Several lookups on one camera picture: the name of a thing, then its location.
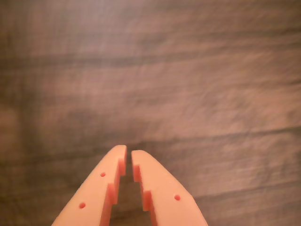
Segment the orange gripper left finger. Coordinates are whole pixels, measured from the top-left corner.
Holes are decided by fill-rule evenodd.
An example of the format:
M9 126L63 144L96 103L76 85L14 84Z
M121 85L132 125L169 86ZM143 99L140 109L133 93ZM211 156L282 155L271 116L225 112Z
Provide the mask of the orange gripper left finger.
M117 204L120 177L126 174L127 147L113 147L92 170L56 217L54 226L108 226Z

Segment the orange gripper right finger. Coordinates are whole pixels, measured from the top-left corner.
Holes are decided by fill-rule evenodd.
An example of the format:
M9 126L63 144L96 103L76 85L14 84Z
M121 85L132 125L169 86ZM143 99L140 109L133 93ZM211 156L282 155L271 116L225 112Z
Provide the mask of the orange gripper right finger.
M150 213L153 226L207 225L192 195L162 164L143 150L134 150L131 156L143 210Z

